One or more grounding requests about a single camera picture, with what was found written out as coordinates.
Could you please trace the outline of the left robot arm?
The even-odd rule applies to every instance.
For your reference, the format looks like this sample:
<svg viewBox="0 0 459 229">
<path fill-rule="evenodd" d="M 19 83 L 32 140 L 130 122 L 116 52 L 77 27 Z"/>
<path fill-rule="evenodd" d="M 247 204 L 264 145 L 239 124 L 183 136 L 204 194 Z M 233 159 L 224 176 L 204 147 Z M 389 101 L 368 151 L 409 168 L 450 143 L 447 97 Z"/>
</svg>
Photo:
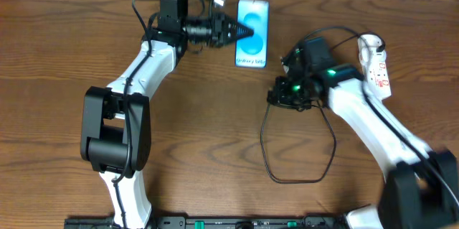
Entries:
<svg viewBox="0 0 459 229">
<path fill-rule="evenodd" d="M 108 187 L 114 207 L 112 228 L 146 228 L 151 219 L 143 181 L 151 149 L 150 101 L 174 71 L 189 44 L 220 48 L 251 37 L 252 28 L 220 9 L 225 0 L 198 0 L 202 10 L 189 15 L 189 0 L 159 0 L 159 10 L 138 20 L 141 48 L 124 73 L 84 97 L 80 154 Z"/>
</svg>

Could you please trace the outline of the white USB charger adapter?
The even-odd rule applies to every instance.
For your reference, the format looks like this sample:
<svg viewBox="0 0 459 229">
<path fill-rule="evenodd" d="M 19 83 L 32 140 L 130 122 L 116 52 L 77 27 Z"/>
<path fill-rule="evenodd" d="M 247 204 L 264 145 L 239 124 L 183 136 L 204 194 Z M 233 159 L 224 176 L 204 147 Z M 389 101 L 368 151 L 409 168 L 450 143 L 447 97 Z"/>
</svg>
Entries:
<svg viewBox="0 0 459 229">
<path fill-rule="evenodd" d="M 363 34 L 358 38 L 357 42 L 360 52 L 364 50 L 375 51 L 383 45 L 382 40 L 375 34 Z"/>
</svg>

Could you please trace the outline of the white power strip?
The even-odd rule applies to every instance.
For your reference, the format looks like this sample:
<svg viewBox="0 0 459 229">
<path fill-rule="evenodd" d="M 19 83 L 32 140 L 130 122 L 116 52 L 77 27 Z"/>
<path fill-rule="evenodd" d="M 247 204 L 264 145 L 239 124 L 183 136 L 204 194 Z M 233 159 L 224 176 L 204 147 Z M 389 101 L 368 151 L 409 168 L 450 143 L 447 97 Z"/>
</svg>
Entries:
<svg viewBox="0 0 459 229">
<path fill-rule="evenodd" d="M 369 89 L 380 101 L 392 95 L 386 58 L 386 52 L 377 52 L 376 47 L 364 47 L 359 52 L 359 62 Z"/>
</svg>

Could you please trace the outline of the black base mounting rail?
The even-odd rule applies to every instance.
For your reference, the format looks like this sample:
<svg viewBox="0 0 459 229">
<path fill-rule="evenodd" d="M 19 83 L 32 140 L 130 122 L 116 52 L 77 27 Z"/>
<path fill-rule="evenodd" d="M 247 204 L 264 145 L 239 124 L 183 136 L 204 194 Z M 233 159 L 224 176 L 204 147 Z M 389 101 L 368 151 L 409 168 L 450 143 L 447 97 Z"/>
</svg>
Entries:
<svg viewBox="0 0 459 229">
<path fill-rule="evenodd" d="M 304 218 L 186 218 L 161 216 L 134 218 L 67 218 L 63 228 L 150 229 L 347 229 L 342 218 L 312 215 Z"/>
</svg>

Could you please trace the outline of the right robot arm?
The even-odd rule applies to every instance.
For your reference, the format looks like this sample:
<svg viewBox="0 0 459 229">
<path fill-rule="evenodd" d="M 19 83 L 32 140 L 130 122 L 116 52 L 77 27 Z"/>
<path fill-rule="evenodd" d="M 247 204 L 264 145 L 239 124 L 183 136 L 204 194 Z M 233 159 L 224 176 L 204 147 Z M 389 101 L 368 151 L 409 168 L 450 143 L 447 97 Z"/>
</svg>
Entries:
<svg viewBox="0 0 459 229">
<path fill-rule="evenodd" d="M 356 36 L 359 66 L 338 64 L 321 37 L 299 42 L 282 58 L 285 74 L 268 92 L 269 106 L 328 108 L 354 130 L 384 176 L 379 202 L 337 219 L 340 228 L 442 228 L 458 222 L 458 164 L 405 128 L 383 101 L 391 94 L 385 42 Z"/>
</svg>

